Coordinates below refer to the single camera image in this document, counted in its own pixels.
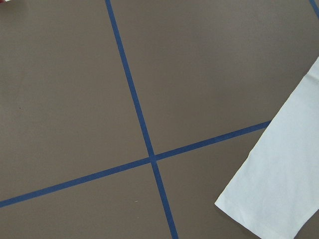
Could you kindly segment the white long-sleeve printed shirt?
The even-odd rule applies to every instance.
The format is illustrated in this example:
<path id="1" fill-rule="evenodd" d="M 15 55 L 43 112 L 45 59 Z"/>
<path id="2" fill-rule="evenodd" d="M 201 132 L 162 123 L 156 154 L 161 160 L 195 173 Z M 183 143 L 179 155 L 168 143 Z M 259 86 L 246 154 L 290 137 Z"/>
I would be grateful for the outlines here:
<path id="1" fill-rule="evenodd" d="M 319 64 L 314 62 L 215 202 L 262 239 L 292 239 L 319 208 Z"/>

